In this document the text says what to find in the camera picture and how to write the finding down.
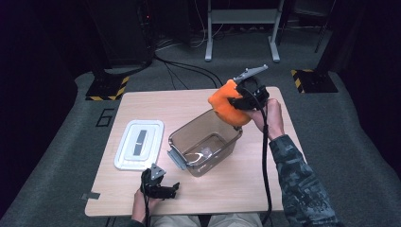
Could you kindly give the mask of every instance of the clear plastic container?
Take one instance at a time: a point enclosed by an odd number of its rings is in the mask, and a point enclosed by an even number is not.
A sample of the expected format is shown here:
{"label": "clear plastic container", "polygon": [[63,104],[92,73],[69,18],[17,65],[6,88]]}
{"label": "clear plastic container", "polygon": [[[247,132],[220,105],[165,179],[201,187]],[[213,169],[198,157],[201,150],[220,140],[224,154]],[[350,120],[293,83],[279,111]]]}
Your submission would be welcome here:
{"label": "clear plastic container", "polygon": [[178,167],[200,177],[233,152],[241,135],[241,128],[225,123],[209,110],[171,133],[168,155]]}

